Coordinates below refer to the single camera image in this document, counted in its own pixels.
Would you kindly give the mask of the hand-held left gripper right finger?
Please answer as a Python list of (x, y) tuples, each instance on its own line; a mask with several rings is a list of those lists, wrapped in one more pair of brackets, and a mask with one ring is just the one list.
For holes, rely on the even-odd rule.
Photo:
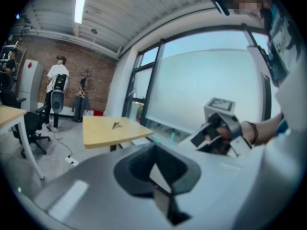
[(155, 145), (155, 162), (172, 195), (190, 192), (200, 179), (201, 168), (196, 162), (163, 145)]

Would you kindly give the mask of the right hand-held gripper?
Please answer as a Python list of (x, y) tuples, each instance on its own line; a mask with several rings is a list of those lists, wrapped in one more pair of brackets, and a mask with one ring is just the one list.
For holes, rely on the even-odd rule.
[[(236, 103), (233, 101), (213, 97), (204, 106), (206, 126), (191, 143), (197, 147), (197, 151), (210, 154), (224, 154), (233, 158), (247, 158), (251, 151), (251, 145), (242, 135), (239, 120), (234, 115)], [(230, 142), (224, 141), (218, 134), (218, 127), (227, 127), (232, 133)]]

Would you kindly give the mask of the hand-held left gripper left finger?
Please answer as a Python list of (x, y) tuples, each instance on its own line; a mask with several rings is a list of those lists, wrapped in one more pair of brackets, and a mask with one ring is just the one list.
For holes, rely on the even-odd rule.
[(155, 145), (148, 144), (116, 164), (115, 179), (131, 196), (153, 196), (154, 186), (149, 182), (149, 178), (155, 163)]

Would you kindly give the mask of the person's right hand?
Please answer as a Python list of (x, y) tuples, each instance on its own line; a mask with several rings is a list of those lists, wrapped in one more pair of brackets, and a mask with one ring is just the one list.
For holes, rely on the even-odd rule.
[(223, 138), (225, 142), (230, 142), (232, 140), (232, 133), (227, 127), (225, 126), (218, 127), (216, 131)]

